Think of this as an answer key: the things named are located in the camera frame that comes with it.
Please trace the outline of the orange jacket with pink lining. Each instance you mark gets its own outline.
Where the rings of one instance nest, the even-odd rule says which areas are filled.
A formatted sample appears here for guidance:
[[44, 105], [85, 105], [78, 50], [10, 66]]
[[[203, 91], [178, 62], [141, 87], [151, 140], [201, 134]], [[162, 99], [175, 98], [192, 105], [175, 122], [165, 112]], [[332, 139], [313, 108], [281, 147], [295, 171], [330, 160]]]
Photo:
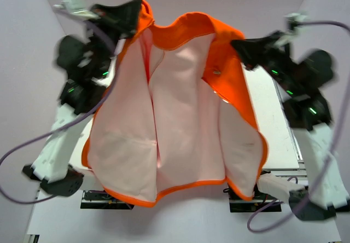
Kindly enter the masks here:
[[152, 207], [178, 190], [228, 183], [253, 197], [268, 149], [230, 44], [243, 37], [199, 12], [157, 26], [142, 2], [81, 154], [108, 194]]

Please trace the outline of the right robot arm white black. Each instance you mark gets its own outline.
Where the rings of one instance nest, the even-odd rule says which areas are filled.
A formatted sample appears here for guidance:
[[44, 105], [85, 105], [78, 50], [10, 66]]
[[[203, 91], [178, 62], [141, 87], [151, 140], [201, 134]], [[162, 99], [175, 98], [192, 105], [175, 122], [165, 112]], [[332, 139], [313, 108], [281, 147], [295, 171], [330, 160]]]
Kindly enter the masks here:
[[333, 118], [321, 87], [334, 79], [333, 58], [321, 49], [309, 51], [300, 62], [290, 55], [290, 43], [277, 31], [256, 39], [232, 40], [232, 47], [248, 70], [262, 67], [289, 95], [284, 115], [299, 146], [308, 185], [286, 181], [265, 171], [247, 184], [255, 199], [268, 194], [287, 203], [302, 221], [323, 221], [349, 211], [337, 162]]

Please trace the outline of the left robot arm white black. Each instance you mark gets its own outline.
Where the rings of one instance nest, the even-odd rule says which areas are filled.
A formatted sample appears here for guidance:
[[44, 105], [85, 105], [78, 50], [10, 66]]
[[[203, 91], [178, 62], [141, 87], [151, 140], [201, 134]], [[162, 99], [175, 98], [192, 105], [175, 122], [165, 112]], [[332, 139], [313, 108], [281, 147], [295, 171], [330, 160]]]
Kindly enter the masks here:
[[67, 75], [58, 121], [38, 158], [22, 169], [51, 196], [71, 196], [83, 184], [84, 174], [69, 160], [85, 125], [106, 99], [106, 86], [97, 80], [108, 77], [118, 41], [136, 34], [141, 8], [142, 0], [119, 6], [94, 4], [88, 10], [92, 17], [83, 22], [86, 40], [67, 35], [58, 42], [55, 62]]

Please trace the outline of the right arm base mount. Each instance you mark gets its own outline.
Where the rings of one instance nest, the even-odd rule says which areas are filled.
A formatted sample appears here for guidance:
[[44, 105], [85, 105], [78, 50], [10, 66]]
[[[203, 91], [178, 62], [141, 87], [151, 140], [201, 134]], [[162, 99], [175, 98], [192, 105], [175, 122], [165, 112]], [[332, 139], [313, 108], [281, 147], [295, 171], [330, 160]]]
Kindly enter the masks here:
[[242, 200], [230, 186], [224, 188], [223, 193], [229, 198], [231, 213], [254, 213], [275, 200], [274, 197], [259, 192], [257, 186], [254, 187], [254, 197], [251, 201]]

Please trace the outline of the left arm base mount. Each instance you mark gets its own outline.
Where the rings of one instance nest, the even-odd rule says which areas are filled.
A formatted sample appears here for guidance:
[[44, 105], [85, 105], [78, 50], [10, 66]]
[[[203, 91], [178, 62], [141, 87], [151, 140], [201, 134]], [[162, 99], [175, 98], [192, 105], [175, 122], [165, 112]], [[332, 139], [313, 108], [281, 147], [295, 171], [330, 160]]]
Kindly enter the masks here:
[[132, 210], [134, 205], [125, 203], [109, 195], [106, 191], [83, 191], [81, 209], [91, 210]]

